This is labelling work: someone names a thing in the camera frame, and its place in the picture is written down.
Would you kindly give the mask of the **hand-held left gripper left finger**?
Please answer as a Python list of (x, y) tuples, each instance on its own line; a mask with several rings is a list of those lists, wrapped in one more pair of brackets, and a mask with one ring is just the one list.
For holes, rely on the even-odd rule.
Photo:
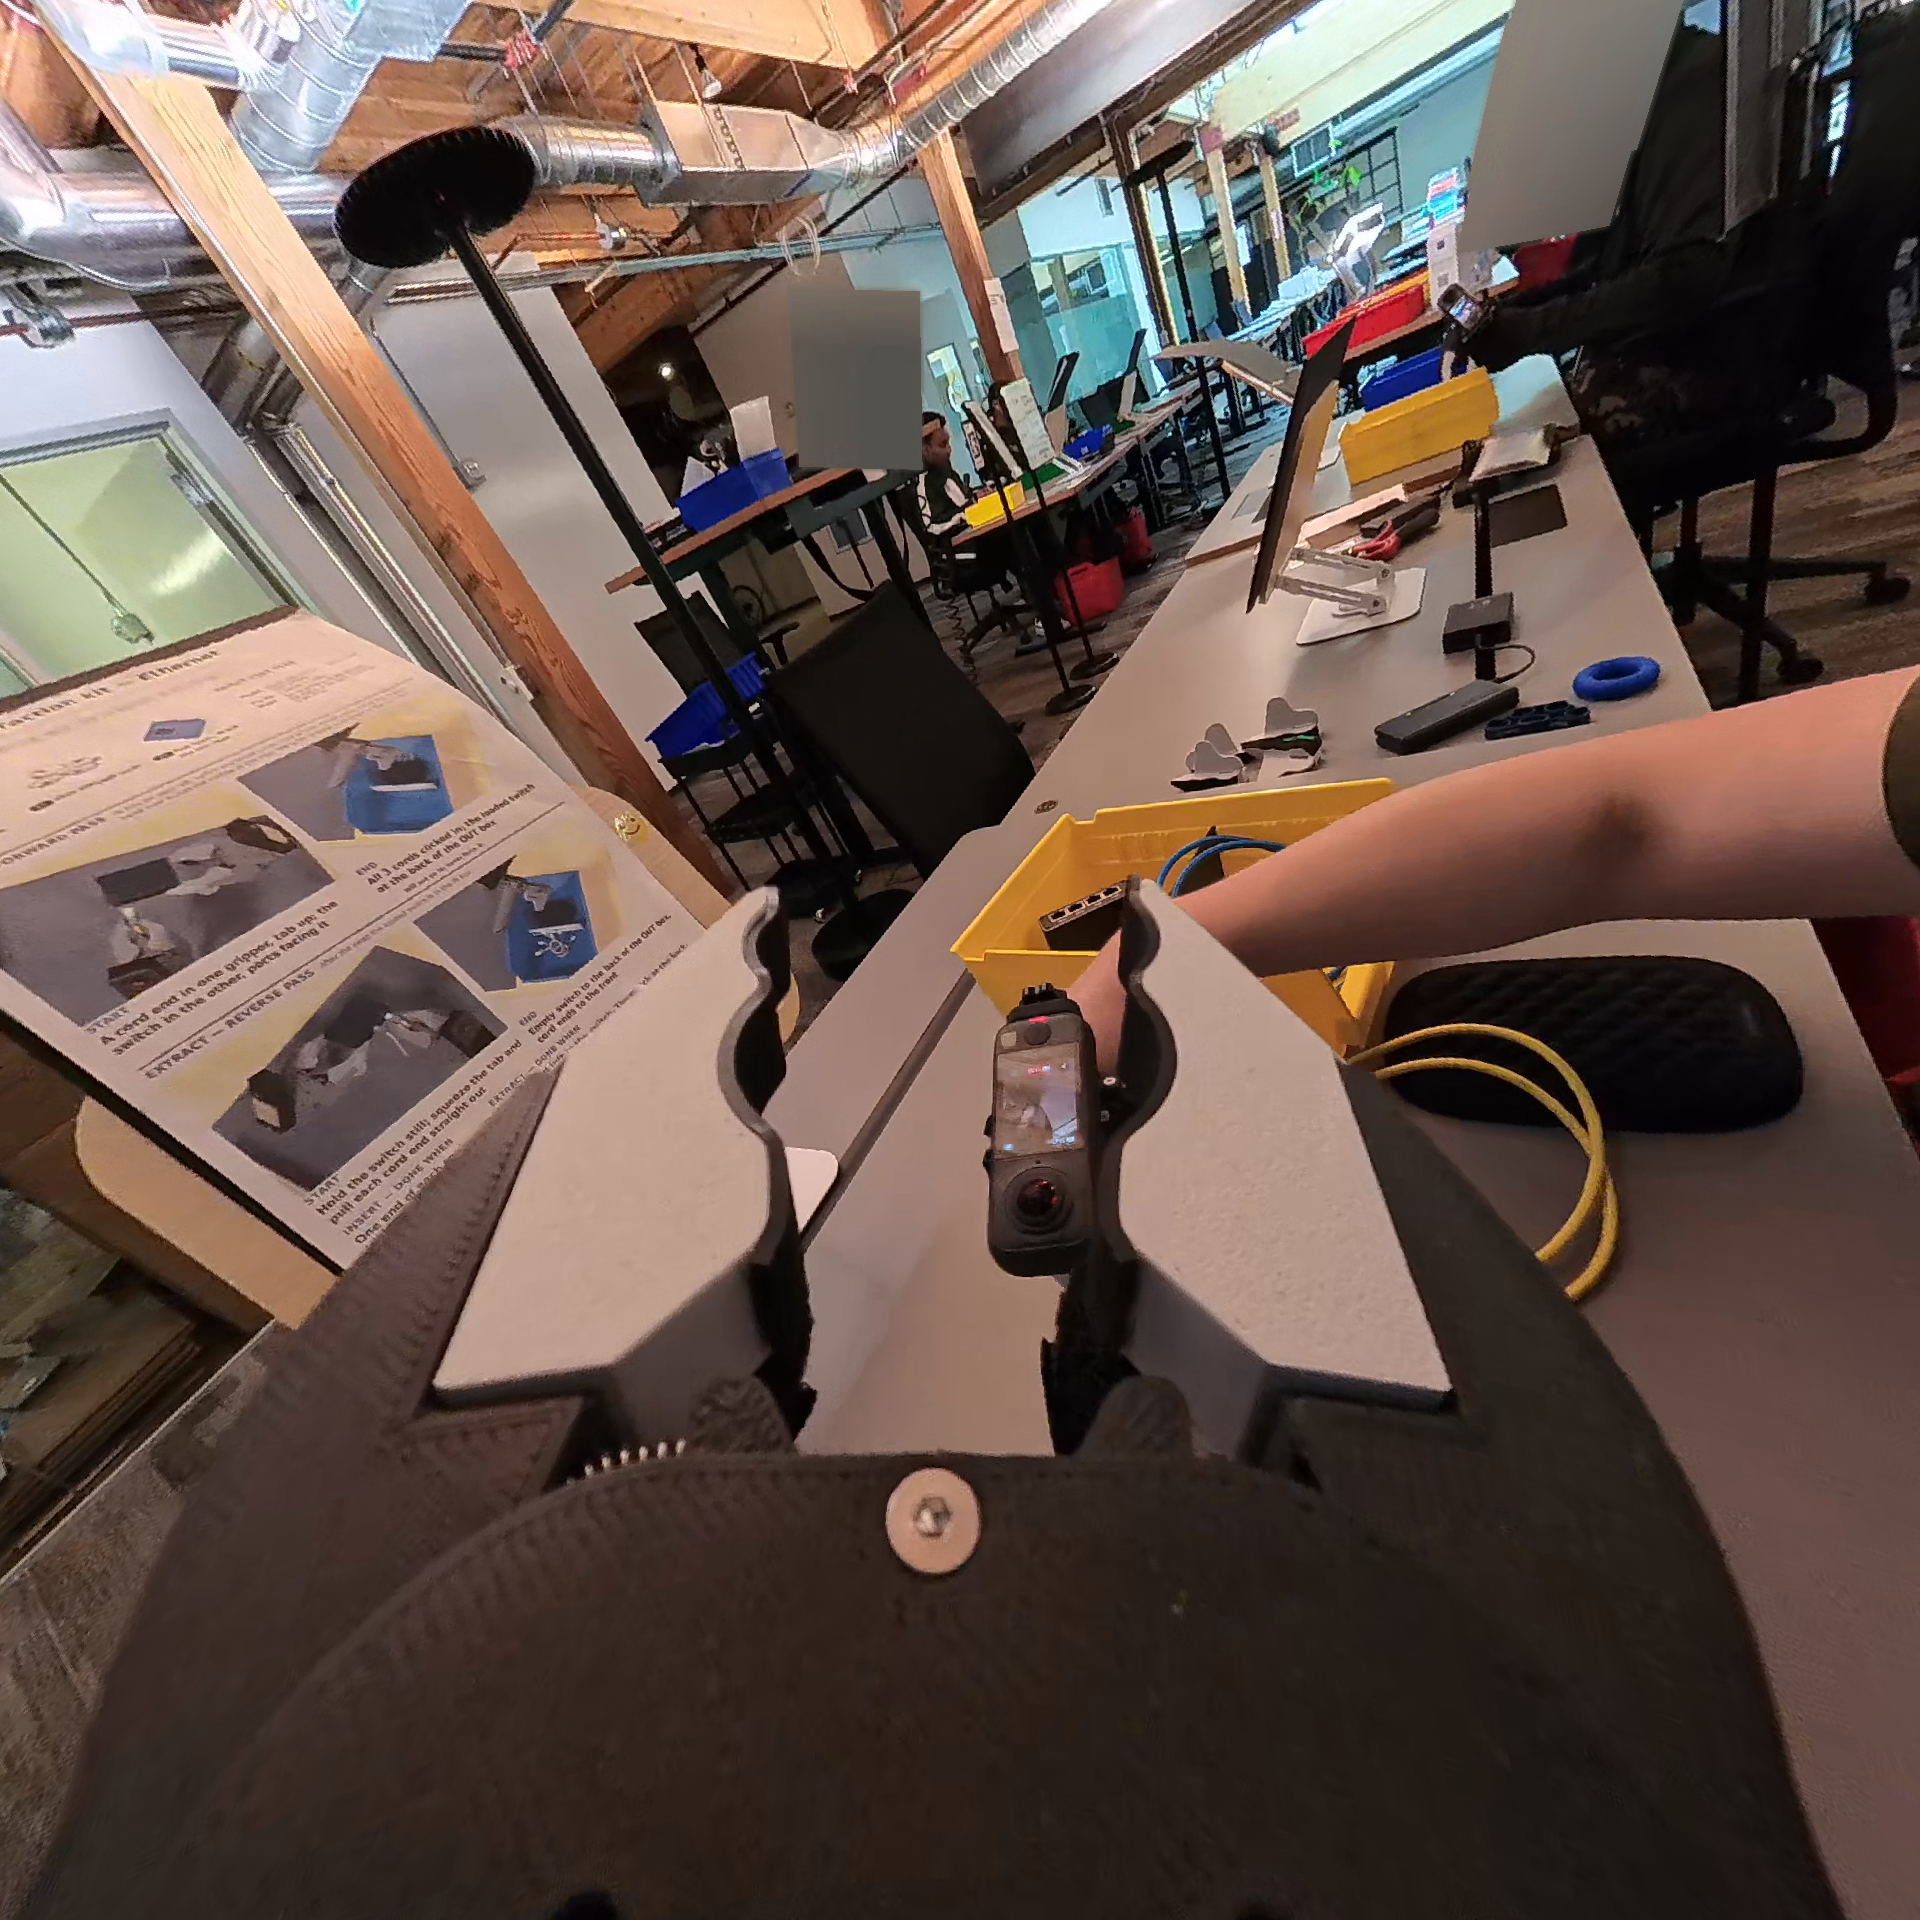
[(757, 887), (568, 1053), (435, 1374), (446, 1401), (585, 1394), (652, 1444), (712, 1383), (760, 1380), (804, 1427), (802, 1230), (764, 1115), (791, 982)]

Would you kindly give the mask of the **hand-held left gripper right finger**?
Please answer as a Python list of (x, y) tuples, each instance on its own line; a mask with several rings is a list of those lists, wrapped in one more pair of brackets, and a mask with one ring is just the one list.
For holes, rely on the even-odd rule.
[(1257, 1460), (1287, 1401), (1452, 1408), (1455, 1383), (1355, 1108), (1355, 1075), (1149, 878), (1125, 886), (1122, 1011), (1042, 1396), (1078, 1452), (1166, 1380), (1204, 1453)]

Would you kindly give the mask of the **yellow plastic bin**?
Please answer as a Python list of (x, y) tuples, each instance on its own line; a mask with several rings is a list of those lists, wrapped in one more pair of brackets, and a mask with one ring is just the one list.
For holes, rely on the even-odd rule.
[[(1112, 937), (1101, 934), (1086, 951), (1054, 949), (1042, 934), (1046, 912), (1131, 875), (1157, 880), (1169, 855), (1209, 827), (1290, 847), (1390, 791), (1393, 781), (1380, 777), (1315, 780), (1101, 808), (1088, 819), (1062, 815), (985, 902), (952, 954), (997, 1011), (1011, 1016), (1027, 989), (1052, 985), (1070, 991), (1092, 966), (1092, 954)], [(1329, 970), (1309, 970), (1274, 973), (1265, 984), (1342, 1058), (1351, 1058), (1376, 1042), (1394, 972), (1393, 961), (1351, 963), (1340, 980)]]
[(1487, 367), (1355, 413), (1340, 436), (1340, 460), (1355, 488), (1487, 440), (1500, 420), (1500, 396)]

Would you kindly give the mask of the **person's right forearm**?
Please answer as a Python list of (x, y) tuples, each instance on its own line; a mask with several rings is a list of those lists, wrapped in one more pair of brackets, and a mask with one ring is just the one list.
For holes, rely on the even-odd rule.
[(1612, 922), (1914, 918), (1919, 672), (1419, 781), (1185, 912), (1257, 977)]

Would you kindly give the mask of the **black wrist rest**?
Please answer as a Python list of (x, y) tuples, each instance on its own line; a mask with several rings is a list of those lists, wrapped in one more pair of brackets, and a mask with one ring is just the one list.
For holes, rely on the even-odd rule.
[(1602, 954), (1461, 961), (1406, 977), (1382, 1014), (1393, 1063), (1499, 1063), (1576, 1110), (1566, 1081), (1529, 1048), (1445, 1034), (1477, 1024), (1556, 1051), (1593, 1094), (1611, 1133), (1722, 1136), (1792, 1114), (1807, 1070), (1797, 1034), (1753, 973), (1697, 955)]

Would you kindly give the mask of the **printed instruction sheet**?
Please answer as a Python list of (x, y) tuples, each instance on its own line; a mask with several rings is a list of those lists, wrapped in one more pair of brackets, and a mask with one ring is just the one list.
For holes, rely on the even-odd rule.
[(704, 932), (495, 714), (315, 613), (4, 698), (4, 1036), (333, 1270)]

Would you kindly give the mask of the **tan backing board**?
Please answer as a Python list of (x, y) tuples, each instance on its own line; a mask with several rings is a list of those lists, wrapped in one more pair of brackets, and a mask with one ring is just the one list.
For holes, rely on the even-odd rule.
[(93, 1095), (73, 1146), (87, 1184), (136, 1225), (131, 1257), (229, 1326), (297, 1328), (337, 1282), (333, 1264)]

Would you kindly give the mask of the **black office chair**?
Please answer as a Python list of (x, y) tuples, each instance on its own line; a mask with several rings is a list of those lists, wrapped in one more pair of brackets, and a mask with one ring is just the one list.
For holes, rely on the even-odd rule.
[(1677, 626), (1700, 609), (1740, 638), (1737, 701), (1762, 689), (1764, 649), (1777, 678), (1799, 688), (1822, 673), (1771, 616), (1778, 582), (1857, 575), (1873, 608), (1910, 594), (1909, 575), (1882, 557), (1781, 555), (1775, 547), (1778, 479), (1789, 468), (1870, 451), (1894, 429), (1900, 376), (1888, 297), (1894, 265), (1917, 225), (1917, 82), (1860, 61), (1847, 77), (1847, 127), (1818, 200), (1802, 197), (1794, 247), (1737, 315), (1773, 324), (1778, 343), (1769, 384), (1615, 470), (1622, 501), (1646, 541), (1679, 513), (1679, 539), (1651, 569)]
[(777, 667), (764, 691), (783, 729), (866, 804), (922, 880), (972, 831), (997, 827), (1036, 775), (1020, 733), (899, 584)]

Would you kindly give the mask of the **blue plastic bin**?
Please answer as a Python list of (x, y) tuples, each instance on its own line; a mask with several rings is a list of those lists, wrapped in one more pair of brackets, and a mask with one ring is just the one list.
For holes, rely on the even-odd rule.
[(645, 737), (666, 762), (719, 747), (737, 731), (724, 695), (710, 681), (703, 681)]
[(704, 478), (686, 478), (676, 513), (690, 534), (704, 534), (724, 519), (786, 492), (791, 484), (793, 472), (786, 453), (777, 443), (745, 456), (737, 466), (712, 470)]

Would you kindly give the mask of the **black power bank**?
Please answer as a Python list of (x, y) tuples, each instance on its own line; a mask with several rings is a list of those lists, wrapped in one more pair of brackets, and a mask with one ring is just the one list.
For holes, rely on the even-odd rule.
[(1503, 680), (1468, 680), (1429, 701), (1380, 722), (1374, 740), (1387, 755), (1419, 755), (1518, 709), (1520, 688)]

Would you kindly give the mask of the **wooden pillar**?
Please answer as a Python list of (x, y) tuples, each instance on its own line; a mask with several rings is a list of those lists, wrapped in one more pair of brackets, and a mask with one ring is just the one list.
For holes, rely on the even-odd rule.
[(364, 326), (193, 77), (115, 76), (90, 64), (49, 3), (75, 68), (142, 168), (203, 244), (391, 505), (500, 645), (572, 765), (636, 808), (715, 887), (735, 884), (660, 781), (541, 594), (432, 442)]

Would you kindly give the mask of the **black floor lamp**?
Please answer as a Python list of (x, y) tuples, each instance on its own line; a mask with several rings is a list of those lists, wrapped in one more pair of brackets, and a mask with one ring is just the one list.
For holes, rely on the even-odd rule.
[[(534, 191), (534, 177), (534, 154), (516, 133), (492, 126), (430, 133), (373, 162), (351, 180), (334, 216), (337, 234), (355, 257), (376, 267), (413, 269), (444, 253), (459, 257), (589, 476), (590, 488), (629, 541), (642, 577), (658, 592), (664, 612), (676, 621), (708, 684), (760, 759), (777, 799), (793, 809), (809, 845), (827, 864), (839, 907), (816, 929), (813, 951), (825, 973), (845, 982), (901, 919), (910, 893), (901, 887), (870, 896), (854, 892), (852, 867), (866, 866), (869, 855), (852, 847), (846, 857), (839, 857), (829, 849), (813, 804), (798, 795), (764, 722), (735, 686), (693, 601), (675, 579), (579, 407), (565, 393), (511, 294), (495, 276), (478, 240), (522, 214)], [(842, 781), (895, 835), (895, 853), (920, 864), (922, 853), (934, 845), (915, 815), (916, 793), (915, 777), (906, 772), (905, 735), (887, 728), (878, 709), (842, 701), (842, 693), (870, 691), (869, 684), (842, 673), (842, 664), (832, 645), (814, 647), (770, 675), (764, 706), (778, 715), (784, 742)]]

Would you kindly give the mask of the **silver air duct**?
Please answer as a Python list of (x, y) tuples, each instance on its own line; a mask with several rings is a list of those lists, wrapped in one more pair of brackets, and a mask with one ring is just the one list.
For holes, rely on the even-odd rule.
[[(1104, 2), (1025, 3), (945, 84), (845, 126), (780, 107), (645, 97), (629, 121), (519, 112), (457, 132), (508, 144), (514, 208), (568, 187), (630, 189), (649, 205), (772, 205), (890, 181), (1110, 11)], [(313, 173), (375, 69), (437, 55), (457, 14), (453, 3), (315, 3), (290, 53), (238, 93), (231, 127), (242, 152), (268, 177)]]

